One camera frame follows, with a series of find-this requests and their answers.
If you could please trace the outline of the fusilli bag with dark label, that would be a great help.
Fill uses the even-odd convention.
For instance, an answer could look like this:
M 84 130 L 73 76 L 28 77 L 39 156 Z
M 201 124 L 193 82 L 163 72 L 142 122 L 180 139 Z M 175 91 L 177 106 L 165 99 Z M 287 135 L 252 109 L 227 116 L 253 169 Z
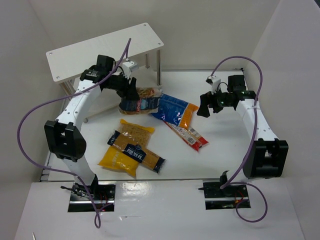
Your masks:
M 119 111 L 124 115 L 157 113 L 162 90 L 157 87 L 137 87 L 139 100 L 124 100 L 119 104 Z

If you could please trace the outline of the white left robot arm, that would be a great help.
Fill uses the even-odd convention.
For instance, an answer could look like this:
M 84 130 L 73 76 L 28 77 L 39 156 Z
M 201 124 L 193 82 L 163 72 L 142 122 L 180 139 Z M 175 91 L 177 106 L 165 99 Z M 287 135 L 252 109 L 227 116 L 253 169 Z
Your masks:
M 73 173 L 74 186 L 71 191 L 89 197 L 97 194 L 98 177 L 90 169 L 85 158 L 87 142 L 81 134 L 82 124 L 89 109 L 104 89 L 116 91 L 125 100 L 137 100 L 136 78 L 131 73 L 138 64 L 126 60 L 120 65 L 105 55 L 99 55 L 95 65 L 80 76 L 76 96 L 72 97 L 64 111 L 44 125 L 49 151 L 61 159 Z

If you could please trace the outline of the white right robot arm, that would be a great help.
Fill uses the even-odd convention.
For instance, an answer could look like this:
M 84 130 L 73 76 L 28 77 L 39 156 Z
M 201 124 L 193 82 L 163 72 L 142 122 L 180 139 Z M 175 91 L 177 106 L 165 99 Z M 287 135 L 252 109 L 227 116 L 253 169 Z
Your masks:
M 200 96 L 197 115 L 208 118 L 210 109 L 217 114 L 224 108 L 233 108 L 241 117 L 251 137 L 249 147 L 240 167 L 232 177 L 221 177 L 221 188 L 229 186 L 240 171 L 247 179 L 271 179 L 282 175 L 289 145 L 272 131 L 263 112 L 257 95 L 248 90 L 243 75 L 228 77 L 227 91 L 221 90 L 222 81 L 216 76 L 209 76 L 206 82 L 211 90 Z

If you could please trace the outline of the blue and orange pasta bag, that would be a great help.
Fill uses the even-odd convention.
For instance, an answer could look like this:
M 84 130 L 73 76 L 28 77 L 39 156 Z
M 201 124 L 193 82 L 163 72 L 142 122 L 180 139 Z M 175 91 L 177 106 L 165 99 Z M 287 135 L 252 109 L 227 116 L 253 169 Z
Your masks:
M 198 109 L 198 106 L 190 102 L 163 93 L 159 100 L 158 111 L 151 115 L 156 119 L 188 129 L 193 113 Z

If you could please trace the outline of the white two-tier shelf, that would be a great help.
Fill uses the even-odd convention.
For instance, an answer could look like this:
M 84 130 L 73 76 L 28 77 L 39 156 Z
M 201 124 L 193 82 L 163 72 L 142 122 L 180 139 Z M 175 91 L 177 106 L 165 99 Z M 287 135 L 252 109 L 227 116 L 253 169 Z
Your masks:
M 98 55 L 119 61 L 129 39 L 128 57 L 144 55 L 147 69 L 151 68 L 150 52 L 156 52 L 156 84 L 161 86 L 161 48 L 164 43 L 147 22 L 48 51 L 46 57 L 53 81 L 67 95 L 72 94 L 75 91 L 72 81 L 94 65 Z

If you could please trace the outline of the yellow fusilli pasta bag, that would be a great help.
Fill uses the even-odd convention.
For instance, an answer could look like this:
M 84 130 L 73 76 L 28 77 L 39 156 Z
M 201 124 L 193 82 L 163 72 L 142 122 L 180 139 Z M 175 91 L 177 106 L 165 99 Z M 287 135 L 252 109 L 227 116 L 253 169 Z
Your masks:
M 147 147 L 155 128 L 121 119 L 117 132 L 123 137 L 119 143 L 110 145 L 98 165 L 109 170 L 126 172 L 135 178 L 140 164 L 137 155 L 134 154 L 135 146 Z

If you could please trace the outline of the red spaghetti packet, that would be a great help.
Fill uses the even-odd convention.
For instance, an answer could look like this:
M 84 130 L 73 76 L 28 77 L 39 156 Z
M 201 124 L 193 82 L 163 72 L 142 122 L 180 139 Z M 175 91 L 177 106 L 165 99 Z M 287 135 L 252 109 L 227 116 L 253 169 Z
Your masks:
M 175 132 L 186 144 L 191 148 L 199 152 L 199 150 L 209 144 L 209 142 L 199 134 L 194 128 L 189 127 L 185 129 L 183 127 L 174 125 L 172 123 L 164 122 L 173 132 Z

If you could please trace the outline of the spaghetti bag with navy ends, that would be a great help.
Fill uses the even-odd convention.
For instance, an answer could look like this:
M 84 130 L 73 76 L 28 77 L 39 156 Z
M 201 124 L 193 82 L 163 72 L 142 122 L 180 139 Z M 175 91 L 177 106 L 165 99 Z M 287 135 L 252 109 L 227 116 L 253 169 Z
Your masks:
M 161 167 L 165 162 L 164 158 L 158 156 L 154 152 L 142 146 L 140 143 L 136 142 L 129 136 L 121 134 L 117 130 L 115 130 L 111 135 L 111 137 L 107 141 L 107 144 L 115 147 L 124 155 L 146 166 L 150 170 L 153 170 L 157 174 L 160 172 Z

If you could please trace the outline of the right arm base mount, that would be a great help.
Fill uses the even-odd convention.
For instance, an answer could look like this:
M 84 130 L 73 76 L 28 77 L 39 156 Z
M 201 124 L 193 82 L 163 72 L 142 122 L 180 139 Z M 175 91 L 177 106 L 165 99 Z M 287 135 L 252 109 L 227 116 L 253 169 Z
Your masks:
M 231 185 L 220 189 L 220 182 L 204 180 L 202 187 L 198 188 L 203 192 L 206 210 L 239 209 L 251 207 L 249 194 L 245 185 Z

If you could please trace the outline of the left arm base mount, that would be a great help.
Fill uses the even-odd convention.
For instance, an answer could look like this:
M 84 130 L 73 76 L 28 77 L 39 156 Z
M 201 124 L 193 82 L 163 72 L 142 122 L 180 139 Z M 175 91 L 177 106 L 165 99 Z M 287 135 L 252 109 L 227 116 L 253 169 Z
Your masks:
M 76 183 L 72 187 L 61 186 L 62 189 L 70 191 L 68 205 L 69 213 L 94 212 L 94 207 L 90 201 L 88 193 L 83 187 Z M 100 181 L 96 186 L 95 193 L 92 194 L 94 204 L 102 212 L 113 212 L 115 209 L 115 181 Z

